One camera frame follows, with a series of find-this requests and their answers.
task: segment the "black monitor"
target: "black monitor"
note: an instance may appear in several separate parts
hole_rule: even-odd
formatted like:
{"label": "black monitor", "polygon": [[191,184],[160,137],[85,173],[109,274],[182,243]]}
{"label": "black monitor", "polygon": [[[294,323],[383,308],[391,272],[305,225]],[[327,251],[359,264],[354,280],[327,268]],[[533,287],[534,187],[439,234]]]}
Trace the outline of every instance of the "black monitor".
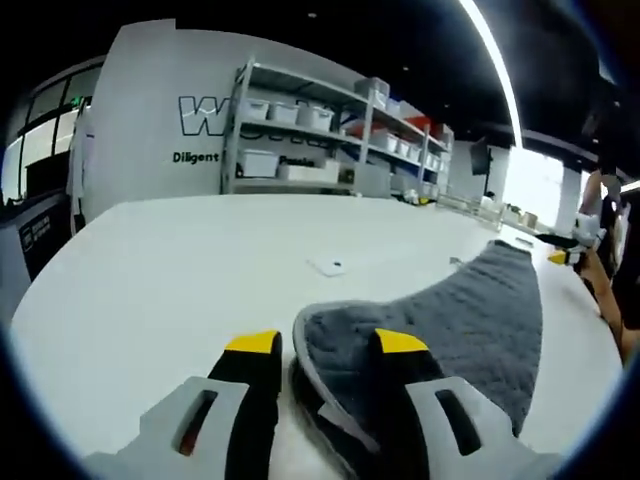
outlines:
{"label": "black monitor", "polygon": [[69,152],[39,160],[27,167],[27,198],[65,188],[69,174]]}
{"label": "black monitor", "polygon": [[483,137],[470,149],[471,154],[471,174],[488,175],[491,170],[491,151],[487,144],[487,138]]}

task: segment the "storage shelf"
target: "storage shelf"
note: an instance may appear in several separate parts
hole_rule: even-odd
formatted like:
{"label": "storage shelf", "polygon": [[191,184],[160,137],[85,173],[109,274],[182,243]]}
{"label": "storage shelf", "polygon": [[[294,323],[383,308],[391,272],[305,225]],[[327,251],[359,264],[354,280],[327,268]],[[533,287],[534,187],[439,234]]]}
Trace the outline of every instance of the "storage shelf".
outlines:
{"label": "storage shelf", "polygon": [[392,133],[410,142],[421,142],[424,138],[424,133],[418,127],[376,106],[373,107],[373,122],[383,124]]}
{"label": "storage shelf", "polygon": [[[378,147],[377,145],[369,145],[369,152],[379,155],[383,157],[385,160],[393,162],[395,164],[403,163],[403,164],[411,165],[412,167],[420,168],[419,162],[414,162],[413,160],[403,157],[402,155],[398,155],[397,153],[391,153],[382,147]],[[425,171],[436,173],[435,170],[427,167],[425,167]]]}
{"label": "storage shelf", "polygon": [[444,143],[442,143],[437,138],[432,137],[431,135],[429,135],[429,148],[431,149],[431,153],[451,153],[451,151],[446,147]]}
{"label": "storage shelf", "polygon": [[[241,115],[238,106],[243,104],[251,88],[280,92],[293,98],[306,99],[326,105],[335,112],[335,115],[339,116],[339,118],[334,118],[336,122],[334,122],[333,127],[336,130],[335,123],[337,123],[337,120],[344,120],[345,114],[348,113],[350,114],[349,120],[354,118],[360,120],[363,128],[361,131],[365,132],[365,134],[363,138],[358,138],[344,133],[316,130],[292,123],[242,118],[244,115]],[[352,185],[344,184],[289,181],[275,178],[235,178],[243,133],[276,134],[313,139],[318,142],[317,146],[330,150],[332,152],[331,155],[335,155],[337,147],[340,147],[357,163],[363,164],[367,162],[367,158],[373,160],[372,157],[377,157],[379,160],[388,162],[392,166],[404,170],[405,173],[416,177],[422,168],[420,162],[427,160],[427,153],[440,156],[442,152],[449,152],[449,149],[441,141],[431,135],[427,135],[428,130],[425,132],[401,118],[400,115],[396,116],[387,112],[384,108],[377,107],[372,96],[364,97],[355,93],[351,88],[351,85],[333,85],[306,74],[255,62],[253,58],[250,59],[244,67],[237,70],[233,85],[231,96],[234,99],[232,103],[234,110],[230,110],[227,116],[224,136],[225,146],[222,164],[225,173],[222,178],[223,191],[231,193],[235,190],[249,189],[251,187],[258,189],[263,187],[282,187],[353,191]],[[420,160],[410,160],[396,153],[388,152],[381,147],[371,145],[368,133],[376,128],[386,128],[400,138],[419,145],[423,149]],[[432,180],[434,175],[438,175],[438,171],[428,168],[426,165],[424,168],[425,175],[420,179],[421,181]],[[422,184],[419,183],[417,186],[421,190]]]}
{"label": "storage shelf", "polygon": [[303,180],[284,180],[281,178],[236,178],[235,189],[238,188],[325,188],[328,190],[353,190],[352,184],[328,183],[328,182],[307,182]]}
{"label": "storage shelf", "polygon": [[333,143],[349,143],[358,147],[362,146],[362,141],[355,137],[303,127],[294,123],[274,122],[272,120],[245,119],[242,121],[242,130],[252,132],[271,130],[281,132],[286,135],[298,135],[301,137],[326,140]]}
{"label": "storage shelf", "polygon": [[290,70],[254,63],[249,85],[252,87],[278,90],[289,95],[307,97],[330,105],[349,105],[364,111],[368,100],[346,88],[332,85]]}

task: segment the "gray towel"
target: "gray towel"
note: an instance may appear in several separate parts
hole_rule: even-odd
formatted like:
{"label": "gray towel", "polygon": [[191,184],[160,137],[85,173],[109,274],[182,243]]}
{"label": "gray towel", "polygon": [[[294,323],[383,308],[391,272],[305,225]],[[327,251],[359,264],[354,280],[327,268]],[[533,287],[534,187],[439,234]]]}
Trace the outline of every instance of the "gray towel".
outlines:
{"label": "gray towel", "polygon": [[448,376],[466,379],[512,419],[519,434],[540,359],[542,307],[531,255],[500,240],[440,283],[388,304],[312,305],[294,324],[298,361],[318,395],[375,450],[367,419],[376,372],[375,328],[423,340]]}

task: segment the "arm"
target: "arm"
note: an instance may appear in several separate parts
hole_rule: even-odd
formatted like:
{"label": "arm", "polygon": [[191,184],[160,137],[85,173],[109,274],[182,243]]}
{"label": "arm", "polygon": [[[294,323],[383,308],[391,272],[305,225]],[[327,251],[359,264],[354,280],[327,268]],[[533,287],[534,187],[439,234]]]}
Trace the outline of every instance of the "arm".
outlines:
{"label": "arm", "polygon": [[620,356],[624,361],[627,352],[623,351],[622,348],[624,326],[622,324],[620,309],[611,290],[611,284],[604,271],[602,262],[600,262],[600,258],[592,248],[587,250],[584,268],[580,272],[580,276],[591,282],[593,294],[596,297],[596,302],[598,302],[598,307],[600,307],[600,313],[609,324],[618,350],[620,351]]}
{"label": "arm", "polygon": [[584,195],[582,196],[582,205],[580,205],[580,213],[589,214],[591,207],[595,201],[600,197],[600,172],[594,172],[589,176],[587,184],[584,188]]}
{"label": "arm", "polygon": [[618,249],[620,248],[620,238],[622,237],[622,227],[620,226],[620,219],[616,218],[616,223],[613,225],[611,231],[611,261],[613,267],[617,271],[620,263],[618,262]]}

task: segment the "human hand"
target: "human hand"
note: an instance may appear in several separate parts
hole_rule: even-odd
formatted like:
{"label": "human hand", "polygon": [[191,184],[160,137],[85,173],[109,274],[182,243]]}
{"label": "human hand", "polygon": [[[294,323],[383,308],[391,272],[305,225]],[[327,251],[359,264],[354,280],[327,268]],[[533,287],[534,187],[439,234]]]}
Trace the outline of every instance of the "human hand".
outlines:
{"label": "human hand", "polygon": [[600,257],[593,248],[589,248],[584,255],[582,270],[579,272],[580,277],[593,285],[595,293],[605,293],[611,287]]}

